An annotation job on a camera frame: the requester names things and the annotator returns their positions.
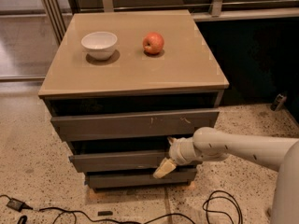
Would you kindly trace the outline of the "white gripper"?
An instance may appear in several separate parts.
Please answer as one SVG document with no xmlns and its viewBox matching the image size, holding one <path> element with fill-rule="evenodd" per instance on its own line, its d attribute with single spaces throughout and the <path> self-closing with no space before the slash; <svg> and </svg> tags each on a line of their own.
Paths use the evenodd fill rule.
<svg viewBox="0 0 299 224">
<path fill-rule="evenodd" d="M 169 148 L 169 157 L 164 158 L 160 166 L 156 169 L 153 177 L 156 179 L 163 178 L 174 171 L 177 165 L 187 165 L 193 161 L 200 161 L 202 152 L 194 146 L 193 139 L 167 137 Z"/>
</svg>

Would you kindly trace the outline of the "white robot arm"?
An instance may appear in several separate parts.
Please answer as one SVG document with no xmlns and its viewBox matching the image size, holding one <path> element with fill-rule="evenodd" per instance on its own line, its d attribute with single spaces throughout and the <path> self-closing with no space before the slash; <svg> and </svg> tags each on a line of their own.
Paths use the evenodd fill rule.
<svg viewBox="0 0 299 224">
<path fill-rule="evenodd" d="M 299 139 L 229 134 L 203 127 L 189 138 L 168 139 L 169 154 L 153 176 L 162 178 L 193 161 L 234 155 L 278 172 L 270 224 L 299 224 Z"/>
</svg>

